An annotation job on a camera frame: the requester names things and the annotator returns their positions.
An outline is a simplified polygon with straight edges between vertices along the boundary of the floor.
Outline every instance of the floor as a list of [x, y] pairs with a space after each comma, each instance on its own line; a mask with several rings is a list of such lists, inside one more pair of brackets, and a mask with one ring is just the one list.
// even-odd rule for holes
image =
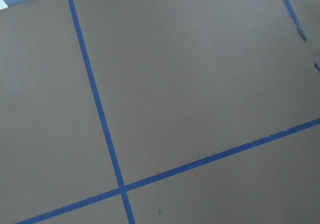
[[0, 223], [319, 223], [320, 0], [0, 11]]

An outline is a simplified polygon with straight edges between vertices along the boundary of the blue tape strip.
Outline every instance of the blue tape strip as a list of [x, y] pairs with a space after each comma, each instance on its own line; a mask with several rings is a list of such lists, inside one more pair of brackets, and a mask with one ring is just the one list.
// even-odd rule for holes
[[289, 0], [283, 0], [283, 3], [285, 5], [285, 7], [287, 8], [290, 16], [295, 21], [294, 23], [295, 23], [296, 27], [298, 28], [299, 35], [303, 38], [303, 40], [305, 42], [307, 42], [308, 38], [306, 37], [305, 32], [304, 32], [304, 30], [303, 30], [303, 28], [302, 28], [302, 26], [301, 26], [301, 24], [300, 24], [300, 22], [299, 22], [299, 20], [298, 20], [298, 18], [296, 16], [295, 12], [294, 12], [294, 10], [293, 10]]
[[120, 190], [119, 189], [114, 189], [114, 190], [111, 190], [111, 191], [108, 191], [108, 192], [105, 192], [105, 193], [90, 197], [88, 199], [81, 200], [81, 201], [75, 202], [75, 203], [70, 204], [70, 205], [66, 205], [66, 206], [58, 208], [56, 210], [52, 210], [52, 211], [49, 211], [47, 213], [32, 217], [30, 219], [26, 219], [26, 220], [17, 222], [16, 224], [37, 223], [37, 222], [40, 222], [40, 221], [55, 217], [57, 215], [64, 214], [66, 212], [69, 212], [69, 211], [72, 211], [72, 210], [76, 210], [76, 209], [79, 209], [79, 208], [87, 206], [87, 205], [91, 205], [91, 204], [96, 203], [98, 201], [105, 200], [107, 198], [110, 198], [110, 197], [113, 197], [113, 196], [119, 195], [119, 194], [120, 194]]
[[255, 140], [254, 142], [250, 142], [250, 143], [247, 143], [247, 144], [244, 144], [244, 145], [241, 145], [241, 146], [238, 146], [238, 147], [235, 147], [235, 148], [220, 152], [218, 154], [215, 154], [215, 155], [212, 155], [212, 156], [209, 156], [209, 157], [206, 157], [206, 158], [191, 162], [189, 164], [179, 166], [177, 168], [174, 168], [174, 169], [165, 171], [163, 173], [148, 177], [146, 179], [136, 181], [134, 183], [131, 183], [131, 184], [127, 185], [126, 189], [127, 189], [127, 191], [129, 191], [129, 190], [133, 190], [133, 189], [142, 187], [144, 185], [148, 185], [150, 183], [153, 183], [153, 182], [168, 178], [168, 177], [173, 176], [173, 175], [180, 174], [180, 173], [185, 172], [187, 170], [194, 169], [196, 167], [208, 164], [208, 163], [216, 161], [216, 160], [220, 160], [220, 159], [225, 158], [227, 156], [237, 154], [239, 152], [254, 148], [256, 146], [266, 144], [268, 142], [280, 139], [282, 137], [297, 133], [299, 131], [308, 129], [310, 127], [313, 127], [313, 126], [316, 126], [316, 125], [319, 125], [319, 124], [320, 124], [320, 118], [316, 119], [316, 120], [313, 120], [313, 121], [310, 121], [308, 123], [305, 123], [305, 124], [290, 128], [290, 129], [288, 129], [286, 131], [282, 131], [282, 132], [279, 132], [279, 133], [276, 133], [276, 134], [261, 138], [259, 140]]
[[316, 69], [319, 70], [319, 72], [320, 72], [320, 66], [319, 66], [317, 63], [315, 63], [314, 66], [315, 66]]
[[115, 170], [114, 172], [116, 174], [115, 175], [116, 176], [116, 180], [118, 182], [119, 189], [120, 189], [121, 196], [122, 196], [122, 200], [124, 202], [124, 208], [125, 208], [129, 223], [130, 224], [135, 224], [135, 219], [133, 217], [133, 212], [132, 212], [132, 209], [131, 209], [131, 206], [130, 206], [130, 202], [129, 202], [127, 191], [126, 191], [125, 184], [124, 184], [124, 179], [123, 179], [122, 174], [121, 174], [119, 162], [118, 162], [118, 159], [117, 159], [117, 155], [116, 155], [116, 152], [115, 152], [115, 149], [114, 149], [114, 145], [113, 145], [113, 142], [112, 142], [112, 139], [111, 139], [111, 135], [110, 135], [110, 131], [109, 131], [109, 128], [108, 128], [108, 124], [107, 124], [107, 121], [106, 121], [106, 116], [105, 116], [105, 113], [104, 113], [104, 110], [103, 110], [103, 107], [102, 107], [102, 103], [101, 103], [101, 100], [100, 100], [100, 96], [99, 96], [99, 93], [98, 93], [98, 88], [96, 86], [96, 81], [95, 81], [94, 73], [92, 71], [92, 67], [91, 67], [91, 64], [90, 64], [90, 59], [89, 59], [89, 56], [88, 56], [87, 48], [85, 47], [86, 46], [85, 45], [85, 40], [84, 40], [83, 35], [82, 35], [82, 31], [81, 31], [81, 27], [80, 27], [77, 11], [75, 9], [75, 3], [74, 3], [74, 0], [68, 0], [68, 2], [69, 2], [69, 7], [70, 7], [72, 19], [74, 21], [73, 23], [74, 23], [75, 31], [77, 33], [80, 49], [81, 49], [81, 52], [82, 52], [82, 57], [84, 59], [85, 69], [87, 70], [86, 72], [88, 74], [89, 82], [90, 82], [90, 85], [91, 85], [91, 90], [92, 90], [92, 93], [93, 93], [93, 96], [94, 96], [95, 105], [97, 107], [96, 109], [98, 111], [98, 115], [99, 115], [99, 118], [100, 118], [101, 126], [102, 126], [102, 129], [104, 131], [103, 133], [105, 135], [104, 136], [105, 137], [105, 141], [106, 141], [106, 144], [108, 146], [108, 150], [109, 150], [109, 153], [110, 153], [110, 157], [111, 157], [113, 168]]

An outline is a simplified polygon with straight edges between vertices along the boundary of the blue grid line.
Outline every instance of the blue grid line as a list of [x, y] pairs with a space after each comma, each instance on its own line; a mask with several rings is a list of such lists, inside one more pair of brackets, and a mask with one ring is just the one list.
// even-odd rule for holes
[[103, 107], [102, 107], [101, 99], [100, 99], [100, 96], [99, 96], [99, 93], [98, 93], [98, 88], [96, 86], [96, 81], [95, 81], [94, 73], [92, 71], [92, 67], [91, 67], [89, 56], [88, 56], [87, 48], [85, 47], [86, 46], [85, 45], [85, 40], [84, 40], [84, 37], [82, 35], [82, 31], [81, 31], [81, 27], [80, 27], [77, 11], [75, 9], [74, 0], [68, 0], [68, 3], [69, 3], [72, 19], [74, 21], [73, 22], [74, 23], [74, 28], [75, 28], [75, 31], [77, 33], [77, 38], [78, 38], [79, 45], [80, 45], [80, 48], [81, 48], [82, 57], [84, 59], [85, 69], [87, 70], [86, 72], [87, 72], [87, 75], [88, 75], [88, 78], [89, 78], [92, 94], [94, 96], [95, 105], [97, 107], [96, 109], [98, 111], [98, 115], [99, 115], [99, 119], [100, 119], [100, 122], [101, 122], [101, 126], [102, 126], [102, 129], [104, 131], [103, 133], [105, 135], [104, 136], [105, 137], [105, 141], [106, 141], [106, 144], [108, 146], [108, 150], [109, 150], [109, 153], [110, 153], [113, 169], [115, 170], [114, 172], [116, 174], [115, 176], [116, 176], [116, 180], [118, 182], [118, 186], [119, 186], [119, 189], [120, 189], [120, 193], [121, 193], [122, 200], [123, 200], [123, 203], [124, 203], [124, 208], [125, 208], [125, 211], [126, 211], [126, 214], [127, 214], [127, 218], [128, 218], [129, 224], [135, 224], [135, 219], [134, 219], [133, 212], [132, 212], [132, 209], [131, 209], [131, 205], [130, 205], [130, 202], [129, 202], [128, 194], [127, 194], [127, 191], [126, 191], [125, 186], [124, 186], [125, 185], [124, 184], [124, 179], [122, 177], [122, 173], [121, 173], [121, 170], [120, 170], [118, 158], [117, 158], [117, 155], [116, 155], [116, 152], [115, 152], [115, 149], [114, 149], [115, 147], [114, 147], [112, 139], [111, 139], [110, 131], [109, 131], [108, 124], [107, 124], [107, 121], [106, 121], [107, 119], [106, 119], [106, 116], [105, 116], [105, 113], [104, 113], [104, 110], [103, 110]]
[[[235, 148], [220, 152], [218, 154], [208, 156], [206, 158], [191, 162], [189, 164], [179, 166], [177, 168], [174, 168], [174, 169], [159, 173], [157, 175], [153, 175], [151, 177], [136, 181], [134, 183], [126, 185], [125, 189], [127, 191], [134, 190], [134, 189], [137, 189], [139, 187], [142, 187], [142, 186], [154, 183], [156, 181], [168, 178], [170, 176], [174, 176], [174, 175], [180, 174], [182, 172], [194, 169], [196, 167], [199, 167], [199, 166], [202, 166], [202, 165], [205, 165], [205, 164], [220, 160], [222, 158], [225, 158], [225, 157], [228, 157], [228, 156], [243, 152], [245, 150], [248, 150], [248, 149], [251, 149], [251, 148], [254, 148], [254, 147], [269, 143], [269, 142], [272, 142], [274, 140], [281, 139], [283, 137], [298, 133], [300, 131], [315, 127], [317, 125], [320, 125], [320, 118], [312, 120], [312, 121], [309, 121], [307, 123], [304, 123], [304, 124], [301, 124], [301, 125], [298, 125], [298, 126], [295, 126], [295, 127], [292, 127], [292, 128], [290, 128], [288, 130], [281, 131], [281, 132], [278, 132], [278, 133], [270, 135], [270, 136], [266, 136], [264, 138], [255, 140], [253, 142], [250, 142], [250, 143], [247, 143], [247, 144], [244, 144], [244, 145], [240, 145], [238, 147], [235, 147]], [[45, 220], [45, 219], [49, 219], [51, 217], [54, 217], [54, 216], [57, 216], [57, 215], [61, 215], [63, 213], [66, 213], [66, 212], [69, 212], [69, 211], [84, 207], [86, 205], [90, 205], [90, 204], [98, 202], [100, 200], [104, 200], [104, 199], [110, 198], [110, 197], [118, 195], [120, 193], [121, 193], [121, 191], [119, 189], [108, 191], [108, 192], [105, 192], [103, 194], [96, 195], [94, 197], [91, 197], [91, 198], [76, 202], [74, 204], [67, 205], [67, 206], [59, 208], [57, 210], [53, 210], [53, 211], [47, 212], [45, 214], [42, 214], [42, 215], [39, 215], [39, 216], [35, 216], [33, 218], [18, 222], [17, 224], [36, 223], [36, 222], [39, 222], [39, 221], [42, 221], [42, 220]]]
[[301, 24], [300, 24], [300, 22], [299, 22], [299, 20], [298, 20], [298, 18], [296, 16], [295, 12], [294, 12], [294, 10], [293, 10], [289, 0], [282, 0], [282, 1], [284, 3], [285, 7], [287, 8], [291, 18], [293, 18], [293, 20], [295, 21], [294, 23], [295, 23], [296, 27], [298, 28], [299, 35], [303, 38], [303, 40], [305, 42], [307, 42], [308, 38], [305, 35], [305, 32], [304, 32], [304, 30], [303, 30], [303, 28], [302, 28], [302, 26], [301, 26]]

